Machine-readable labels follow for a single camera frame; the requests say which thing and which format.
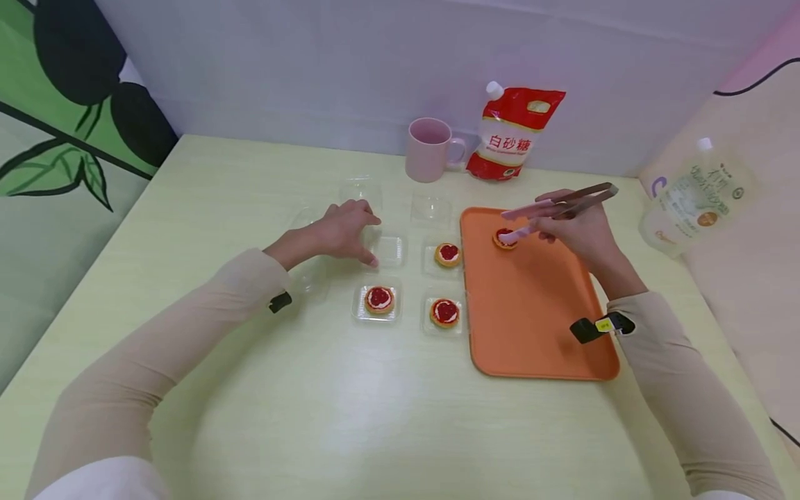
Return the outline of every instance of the red and white bag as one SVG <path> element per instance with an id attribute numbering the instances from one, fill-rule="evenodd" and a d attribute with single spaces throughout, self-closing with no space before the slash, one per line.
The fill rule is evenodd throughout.
<path id="1" fill-rule="evenodd" d="M 497 82 L 486 86 L 490 101 L 483 108 L 478 128 L 481 143 L 466 169 L 473 176 L 507 181 L 519 175 L 536 142 L 566 92 L 522 87 L 503 89 Z"/>

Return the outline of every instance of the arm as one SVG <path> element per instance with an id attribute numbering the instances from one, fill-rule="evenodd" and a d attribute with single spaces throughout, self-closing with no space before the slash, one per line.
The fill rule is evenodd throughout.
<path id="1" fill-rule="evenodd" d="M 619 338 L 620 345 L 648 407 L 675 448 L 692 495 L 729 491 L 758 500 L 783 499 L 742 409 L 692 347 L 664 298 L 648 291 L 622 254 L 602 207 L 570 221 L 541 218 L 532 225 L 541 239 L 561 239 L 571 248 L 600 282 L 609 311 L 623 313 L 636 325 L 632 334 Z"/>
<path id="2" fill-rule="evenodd" d="M 211 350 L 289 284 L 292 267 L 318 254 L 377 265 L 358 240 L 379 224 L 366 202 L 332 205 L 326 216 L 250 249 L 208 282 L 140 326 L 86 368 L 56 402 L 26 498 L 104 458 L 150 460 L 148 424 L 156 406 Z"/>

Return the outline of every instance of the tongs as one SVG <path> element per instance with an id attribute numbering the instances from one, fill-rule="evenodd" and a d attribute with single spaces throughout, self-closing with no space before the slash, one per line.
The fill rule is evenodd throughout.
<path id="1" fill-rule="evenodd" d="M 575 216 L 590 206 L 603 203 L 605 200 L 613 197 L 618 191 L 619 189 L 611 182 L 603 182 L 602 184 L 585 187 L 582 190 L 564 194 L 563 196 L 548 198 L 536 203 L 531 203 L 530 205 L 521 206 L 514 210 L 507 210 L 500 215 L 510 221 L 520 217 L 527 217 L 528 219 L 550 217 L 556 220 L 568 220 L 575 218 Z M 512 233 L 500 234 L 498 238 L 501 242 L 511 245 L 519 241 L 520 238 L 531 234 L 533 231 L 530 225 L 528 225 Z"/>

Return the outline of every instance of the plastic bottle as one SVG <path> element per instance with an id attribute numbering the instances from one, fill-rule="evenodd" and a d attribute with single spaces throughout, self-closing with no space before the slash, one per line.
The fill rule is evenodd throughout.
<path id="1" fill-rule="evenodd" d="M 697 147 L 639 223 L 647 244 L 671 257 L 728 223 L 758 192 L 755 175 L 732 154 L 715 148 L 709 138 Z"/>

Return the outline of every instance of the light green table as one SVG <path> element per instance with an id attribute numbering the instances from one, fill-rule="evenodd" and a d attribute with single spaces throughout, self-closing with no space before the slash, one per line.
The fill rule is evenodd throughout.
<path id="1" fill-rule="evenodd" d="M 410 224 L 415 191 L 448 197 L 456 230 L 467 206 L 519 206 L 605 178 L 527 170 L 502 185 L 464 174 L 422 185 L 401 157 L 186 136 L 0 397 L 0 498 L 22 496 L 50 409 L 81 369 L 364 174 L 382 184 L 385 225 L 407 234 L 404 267 L 382 271 L 402 280 L 401 322 L 357 326 L 350 305 L 362 276 L 340 266 L 323 303 L 265 310 L 229 336 L 156 413 L 155 461 L 176 498 L 688 497 L 624 359 L 608 383 L 488 378 L 472 366 L 466 337 L 420 331 L 420 297 L 435 280 L 420 255 L 430 230 Z M 800 498 L 689 272 L 638 236 L 638 181 L 614 182 L 620 194 L 606 208 L 621 247 L 742 404 L 789 498 Z"/>

